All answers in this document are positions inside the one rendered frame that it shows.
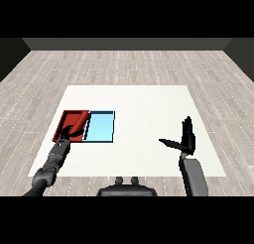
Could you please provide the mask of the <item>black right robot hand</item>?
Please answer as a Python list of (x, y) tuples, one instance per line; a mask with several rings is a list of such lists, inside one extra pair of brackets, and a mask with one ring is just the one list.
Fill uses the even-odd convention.
[(167, 147), (178, 149), (182, 153), (193, 155), (195, 151), (195, 134), (192, 131), (192, 122), (189, 116), (182, 122), (182, 130), (182, 139), (179, 142), (167, 139), (160, 139), (160, 142)]

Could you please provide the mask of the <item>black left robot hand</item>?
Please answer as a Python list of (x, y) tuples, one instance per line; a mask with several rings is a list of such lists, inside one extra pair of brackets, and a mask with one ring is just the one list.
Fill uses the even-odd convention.
[(71, 125), (67, 125), (61, 130), (61, 139), (70, 140), (71, 142), (81, 141), (83, 136), (83, 129), (79, 129), (78, 131), (71, 133), (71, 128)]

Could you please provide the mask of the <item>small red can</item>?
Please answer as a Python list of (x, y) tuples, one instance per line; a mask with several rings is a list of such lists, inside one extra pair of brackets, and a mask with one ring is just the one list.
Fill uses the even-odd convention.
[(69, 130), (70, 134), (78, 132), (79, 130), (82, 129), (83, 125), (87, 121), (89, 117), (89, 112), (88, 111), (83, 111), (79, 117), (76, 119), (74, 124), (71, 126), (71, 129)]

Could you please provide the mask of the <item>shallow red open box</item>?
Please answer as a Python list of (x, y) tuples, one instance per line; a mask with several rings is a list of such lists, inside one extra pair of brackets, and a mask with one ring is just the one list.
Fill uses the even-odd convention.
[[(76, 121), (76, 119), (79, 117), (79, 115), (83, 111), (88, 111), (88, 110), (65, 110), (63, 112), (63, 114), (62, 114), (62, 117), (60, 119), (60, 122), (58, 124), (58, 127), (56, 129), (56, 132), (54, 134), (54, 137), (53, 137), (52, 141), (53, 142), (58, 141), (61, 138), (61, 130), (64, 127), (66, 127), (67, 125), (71, 125), (72, 126), (74, 124), (74, 122)], [(85, 122), (85, 124), (82, 127), (82, 129), (83, 129), (82, 140), (81, 141), (72, 142), (72, 143), (82, 143), (83, 142), (87, 121)]]

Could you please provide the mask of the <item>shallow light blue open box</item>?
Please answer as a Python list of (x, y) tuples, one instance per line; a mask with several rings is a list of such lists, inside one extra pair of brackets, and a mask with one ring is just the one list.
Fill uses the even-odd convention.
[(115, 112), (113, 110), (93, 110), (86, 121), (83, 133), (84, 143), (112, 143), (114, 136)]

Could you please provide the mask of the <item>dark grey robot body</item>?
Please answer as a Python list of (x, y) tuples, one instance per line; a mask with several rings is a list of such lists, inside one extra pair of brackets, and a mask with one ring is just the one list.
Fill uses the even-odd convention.
[(101, 188), (97, 196), (157, 196), (153, 188), (139, 184), (137, 177), (131, 178), (130, 184), (124, 184), (122, 177), (115, 179), (115, 184)]

